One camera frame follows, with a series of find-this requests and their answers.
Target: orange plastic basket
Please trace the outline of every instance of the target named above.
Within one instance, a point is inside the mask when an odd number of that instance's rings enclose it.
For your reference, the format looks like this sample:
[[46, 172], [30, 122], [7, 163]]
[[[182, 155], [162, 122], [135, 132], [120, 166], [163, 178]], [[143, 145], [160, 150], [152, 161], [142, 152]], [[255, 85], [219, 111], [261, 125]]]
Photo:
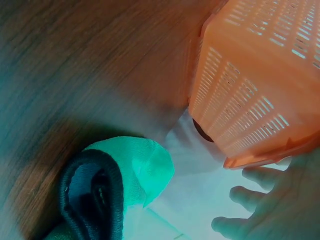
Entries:
[[203, 29], [189, 112], [224, 167], [319, 146], [320, 1], [230, 0]]

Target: wood grain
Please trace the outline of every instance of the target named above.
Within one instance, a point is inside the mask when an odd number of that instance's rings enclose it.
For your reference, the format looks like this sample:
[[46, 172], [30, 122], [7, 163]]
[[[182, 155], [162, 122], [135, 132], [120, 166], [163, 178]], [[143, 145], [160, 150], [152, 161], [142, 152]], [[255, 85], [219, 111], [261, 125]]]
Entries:
[[219, 3], [0, 1], [1, 239], [39, 239], [59, 221], [59, 171], [85, 146], [164, 138]]

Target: finger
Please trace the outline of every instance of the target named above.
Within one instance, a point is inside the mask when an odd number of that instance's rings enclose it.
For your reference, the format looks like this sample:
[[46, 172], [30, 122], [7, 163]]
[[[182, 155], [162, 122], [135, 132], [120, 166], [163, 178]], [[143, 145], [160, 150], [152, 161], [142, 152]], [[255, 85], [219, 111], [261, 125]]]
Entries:
[[250, 167], [243, 169], [242, 176], [270, 191], [274, 188], [277, 179], [282, 173], [283, 171], [281, 170], [268, 167]]
[[211, 227], [214, 231], [221, 233], [225, 238], [237, 240], [242, 235], [247, 219], [217, 217], [213, 219]]
[[230, 198], [237, 204], [241, 204], [247, 211], [253, 213], [265, 193], [251, 191], [243, 186], [236, 186], [230, 190]]

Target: fingertip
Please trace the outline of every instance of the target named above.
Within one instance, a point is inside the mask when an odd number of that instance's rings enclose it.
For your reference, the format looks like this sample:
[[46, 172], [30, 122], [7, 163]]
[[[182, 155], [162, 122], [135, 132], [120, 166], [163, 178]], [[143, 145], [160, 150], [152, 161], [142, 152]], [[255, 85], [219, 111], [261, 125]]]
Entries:
[[241, 186], [234, 186], [233, 188], [230, 189], [229, 197], [230, 197], [231, 199], [233, 199], [233, 197], [234, 197], [235, 195], [237, 195], [237, 193], [238, 193], [239, 190], [241, 190], [241, 189], [242, 189]]
[[219, 231], [219, 226], [221, 225], [221, 223], [223, 223], [225, 217], [219, 216], [216, 217], [212, 220], [211, 222], [211, 228], [215, 231], [218, 232]]

